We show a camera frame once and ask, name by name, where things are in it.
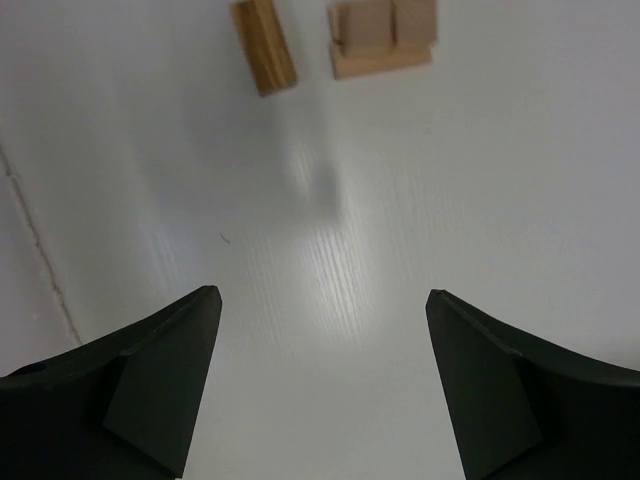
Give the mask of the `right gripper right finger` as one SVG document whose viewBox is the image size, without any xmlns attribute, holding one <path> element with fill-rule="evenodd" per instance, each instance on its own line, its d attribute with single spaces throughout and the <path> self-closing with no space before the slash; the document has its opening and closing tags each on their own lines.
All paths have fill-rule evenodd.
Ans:
<svg viewBox="0 0 640 480">
<path fill-rule="evenodd" d="M 501 322 L 445 290 L 426 317 L 468 479 L 636 479 L 639 373 Z"/>
</svg>

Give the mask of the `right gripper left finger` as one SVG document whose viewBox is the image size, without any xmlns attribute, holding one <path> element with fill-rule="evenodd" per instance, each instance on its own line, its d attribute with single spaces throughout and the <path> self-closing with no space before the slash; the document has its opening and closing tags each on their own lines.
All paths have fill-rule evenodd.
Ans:
<svg viewBox="0 0 640 480">
<path fill-rule="evenodd" d="M 221 312 L 202 286 L 2 377 L 2 478 L 182 478 Z"/>
</svg>

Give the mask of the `small light wood cube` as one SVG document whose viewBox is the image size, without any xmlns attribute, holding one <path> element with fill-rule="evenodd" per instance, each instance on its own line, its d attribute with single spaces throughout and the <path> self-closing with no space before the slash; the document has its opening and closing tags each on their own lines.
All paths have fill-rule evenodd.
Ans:
<svg viewBox="0 0 640 480">
<path fill-rule="evenodd" d="M 348 58 L 374 58 L 393 45 L 390 1 L 349 1 L 340 10 L 340 42 Z"/>
</svg>

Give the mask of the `long light wood block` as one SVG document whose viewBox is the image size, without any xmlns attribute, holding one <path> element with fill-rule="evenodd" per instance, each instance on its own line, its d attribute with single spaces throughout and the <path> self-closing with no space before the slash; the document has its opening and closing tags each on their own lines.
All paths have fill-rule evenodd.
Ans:
<svg viewBox="0 0 640 480">
<path fill-rule="evenodd" d="M 382 57 L 356 58 L 342 53 L 341 46 L 332 43 L 329 47 L 334 78 L 345 80 L 377 73 L 417 67 L 432 61 L 432 48 L 419 50 L 393 50 Z"/>
</svg>

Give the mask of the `light wood cylinder block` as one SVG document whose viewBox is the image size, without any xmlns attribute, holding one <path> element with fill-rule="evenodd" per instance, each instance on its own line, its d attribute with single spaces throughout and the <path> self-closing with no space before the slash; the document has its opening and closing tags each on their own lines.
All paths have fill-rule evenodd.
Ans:
<svg viewBox="0 0 640 480">
<path fill-rule="evenodd" d="M 261 97 L 294 87 L 298 75 L 273 1 L 238 1 L 231 17 Z"/>
</svg>

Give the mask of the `light wood cube block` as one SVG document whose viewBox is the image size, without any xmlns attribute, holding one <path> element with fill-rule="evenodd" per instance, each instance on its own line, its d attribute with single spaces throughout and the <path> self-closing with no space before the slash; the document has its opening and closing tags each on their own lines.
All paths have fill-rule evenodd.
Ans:
<svg viewBox="0 0 640 480">
<path fill-rule="evenodd" d="M 438 42 L 438 2 L 399 0 L 393 2 L 395 43 L 399 49 L 417 50 Z"/>
</svg>

